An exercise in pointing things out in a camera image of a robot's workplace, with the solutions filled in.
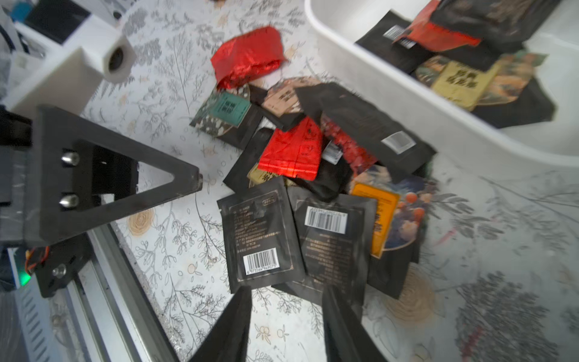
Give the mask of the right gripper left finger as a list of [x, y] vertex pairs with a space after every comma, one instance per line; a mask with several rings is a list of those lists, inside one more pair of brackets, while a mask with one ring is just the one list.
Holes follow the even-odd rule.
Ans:
[[252, 313], [252, 292], [240, 287], [190, 361], [245, 361]]

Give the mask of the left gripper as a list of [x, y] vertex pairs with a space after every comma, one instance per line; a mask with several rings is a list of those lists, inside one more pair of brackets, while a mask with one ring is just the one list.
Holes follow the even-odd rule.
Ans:
[[91, 259], [87, 232], [202, 189], [198, 167], [55, 106], [1, 108], [1, 246], [44, 299]]

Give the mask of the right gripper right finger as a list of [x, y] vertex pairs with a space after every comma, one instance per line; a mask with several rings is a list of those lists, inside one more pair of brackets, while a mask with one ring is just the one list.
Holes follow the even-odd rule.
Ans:
[[322, 310], [327, 361], [387, 361], [337, 287], [325, 286]]

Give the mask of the yellow label tea bag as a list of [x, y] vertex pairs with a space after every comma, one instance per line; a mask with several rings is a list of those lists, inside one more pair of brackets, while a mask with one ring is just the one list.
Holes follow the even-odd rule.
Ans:
[[547, 54], [518, 51], [503, 54], [487, 71], [437, 55], [416, 69], [414, 76], [434, 93], [467, 111], [517, 100]]

